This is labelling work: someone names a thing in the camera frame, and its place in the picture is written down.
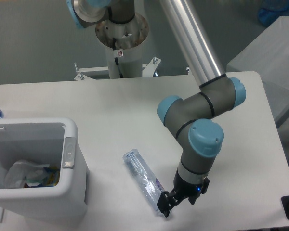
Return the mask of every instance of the bolt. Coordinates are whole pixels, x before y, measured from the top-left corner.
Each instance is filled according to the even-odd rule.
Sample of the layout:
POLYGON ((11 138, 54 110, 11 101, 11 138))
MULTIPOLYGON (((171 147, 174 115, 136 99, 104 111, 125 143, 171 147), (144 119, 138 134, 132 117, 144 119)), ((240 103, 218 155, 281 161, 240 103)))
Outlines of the bolt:
POLYGON ((153 74, 153 77, 158 77, 158 76, 159 76, 158 71, 155 71, 154 74, 153 74))
POLYGON ((79 69, 78 69, 78 67, 77 67, 77 63, 74 63, 74 66, 75 66, 76 73, 78 73, 78 72, 79 72, 79 69))

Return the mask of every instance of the robotic arm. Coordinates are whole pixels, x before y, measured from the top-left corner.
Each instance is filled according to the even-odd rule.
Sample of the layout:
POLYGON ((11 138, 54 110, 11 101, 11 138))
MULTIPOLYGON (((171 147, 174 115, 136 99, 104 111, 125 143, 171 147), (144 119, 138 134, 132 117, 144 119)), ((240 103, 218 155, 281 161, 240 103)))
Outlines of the robotic arm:
MULTIPOLYGON (((191 0, 160 0, 160 3, 201 90, 185 100, 179 96, 169 96, 158 106, 160 120, 183 148, 173 181, 174 188, 171 192, 163 192, 157 204, 167 217, 182 200, 188 198, 193 205, 207 191, 210 182, 207 176, 221 150, 224 137, 222 128, 210 119, 243 103, 246 91, 237 78, 227 77, 207 40, 191 0)), ((71 13, 76 14, 83 27, 107 18, 117 25, 128 24, 135 15, 133 0, 74 0, 72 6, 71 13), (94 14, 93 8, 96 6, 103 8, 94 14), (89 12, 99 16, 91 16, 89 21, 84 17, 89 12)), ((130 34, 140 35, 139 38, 144 40, 146 33, 141 31, 145 27, 138 27, 130 34)), ((132 45, 137 46, 143 40, 134 40, 138 43, 132 45)))

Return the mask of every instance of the white table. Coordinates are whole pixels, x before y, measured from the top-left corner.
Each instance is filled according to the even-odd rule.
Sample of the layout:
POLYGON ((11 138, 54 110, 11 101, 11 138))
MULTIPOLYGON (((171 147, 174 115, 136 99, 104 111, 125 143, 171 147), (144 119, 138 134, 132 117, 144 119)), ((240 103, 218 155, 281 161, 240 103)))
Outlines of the white table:
POLYGON ((39 221, 5 211, 0 231, 244 230, 289 226, 280 198, 289 195, 289 169, 260 76, 230 73, 244 83, 246 101, 214 121, 225 134, 195 205, 187 200, 166 219, 156 217, 122 156, 137 148, 166 190, 182 153, 160 122, 159 102, 199 91, 193 76, 0 85, 6 118, 70 117, 91 171, 83 219, 39 221))

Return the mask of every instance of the metal bracket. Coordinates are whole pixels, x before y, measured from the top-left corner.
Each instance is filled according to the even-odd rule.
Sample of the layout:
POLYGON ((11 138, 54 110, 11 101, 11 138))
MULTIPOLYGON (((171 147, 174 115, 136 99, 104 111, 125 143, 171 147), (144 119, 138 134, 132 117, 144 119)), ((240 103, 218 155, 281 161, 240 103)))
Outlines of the metal bracket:
MULTIPOLYGON (((143 77, 157 77, 159 76, 157 67, 161 63, 161 59, 154 57, 150 63, 143 64, 143 77)), ((106 76, 109 75, 109 70, 107 66, 102 67, 92 67, 92 68, 78 68, 77 63, 74 63, 76 76, 75 80, 96 80, 95 76, 106 76)))

